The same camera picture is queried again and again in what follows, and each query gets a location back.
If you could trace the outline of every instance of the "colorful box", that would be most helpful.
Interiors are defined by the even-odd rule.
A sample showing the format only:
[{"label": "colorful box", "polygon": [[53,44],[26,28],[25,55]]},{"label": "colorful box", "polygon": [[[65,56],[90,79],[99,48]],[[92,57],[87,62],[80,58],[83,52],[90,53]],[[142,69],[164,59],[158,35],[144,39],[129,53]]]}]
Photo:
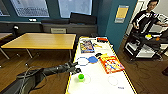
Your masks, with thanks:
[{"label": "colorful box", "polygon": [[90,40],[83,40],[80,43],[80,49],[81,49],[81,53],[94,53],[95,52],[92,42]]},{"label": "colorful box", "polygon": [[125,70],[125,67],[115,56],[101,57],[100,61],[107,74]]}]

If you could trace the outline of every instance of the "white tabletop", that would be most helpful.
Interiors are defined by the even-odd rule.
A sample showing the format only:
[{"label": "white tabletop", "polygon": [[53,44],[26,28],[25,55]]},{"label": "white tabletop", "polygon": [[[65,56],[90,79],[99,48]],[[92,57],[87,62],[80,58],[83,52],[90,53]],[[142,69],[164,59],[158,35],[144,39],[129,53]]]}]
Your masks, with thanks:
[{"label": "white tabletop", "polygon": [[[92,39],[92,43],[96,43],[100,47],[94,47],[95,53],[82,53],[78,45],[76,51],[75,61],[79,57],[90,57],[96,53],[102,53],[109,56],[115,56],[109,43],[97,43],[96,40]],[[85,76],[84,82],[78,81],[78,75],[71,75],[68,93],[69,94],[134,94],[134,91],[129,84],[123,71],[106,74],[100,61],[95,64],[88,63],[86,66],[78,66],[82,70],[82,74]]]}]

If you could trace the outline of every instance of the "orange box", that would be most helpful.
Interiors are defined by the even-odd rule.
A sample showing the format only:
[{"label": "orange box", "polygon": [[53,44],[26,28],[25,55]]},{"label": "orange box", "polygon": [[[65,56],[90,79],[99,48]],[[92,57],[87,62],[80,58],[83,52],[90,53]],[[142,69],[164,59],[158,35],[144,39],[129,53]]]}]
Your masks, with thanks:
[{"label": "orange box", "polygon": [[100,61],[107,74],[125,70],[125,67],[115,56],[102,57]]}]

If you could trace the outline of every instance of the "blue object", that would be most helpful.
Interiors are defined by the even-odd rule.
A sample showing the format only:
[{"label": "blue object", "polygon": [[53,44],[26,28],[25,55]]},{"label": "blue object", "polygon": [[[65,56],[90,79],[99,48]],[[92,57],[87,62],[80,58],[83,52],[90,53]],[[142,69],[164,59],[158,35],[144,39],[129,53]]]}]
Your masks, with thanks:
[{"label": "blue object", "polygon": [[91,57],[88,58],[88,61],[90,63],[96,63],[98,61],[98,59],[95,56],[91,56]]}]

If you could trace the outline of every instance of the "blue wall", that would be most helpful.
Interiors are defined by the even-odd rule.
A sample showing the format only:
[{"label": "blue wall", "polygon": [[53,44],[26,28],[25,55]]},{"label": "blue wall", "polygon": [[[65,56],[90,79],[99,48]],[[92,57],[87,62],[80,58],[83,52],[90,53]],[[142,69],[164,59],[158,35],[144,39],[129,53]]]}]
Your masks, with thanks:
[{"label": "blue wall", "polygon": [[[100,36],[108,37],[118,52],[123,36],[131,19],[137,0],[101,0],[101,9],[98,13],[98,33]],[[129,6],[124,23],[115,23],[115,17],[119,5]]]},{"label": "blue wall", "polygon": [[[0,16],[0,21],[14,21],[14,22],[29,22],[29,18],[31,17],[18,17],[17,13],[14,10],[14,7],[10,0],[2,0],[5,7],[7,8],[10,16]],[[59,12],[59,5],[58,0],[46,0],[49,15],[51,19],[60,19],[60,12]],[[92,4],[92,15],[97,16],[98,12],[98,5],[99,0],[93,0]],[[42,19],[45,19],[44,17],[36,18],[38,22],[40,22]]]}]

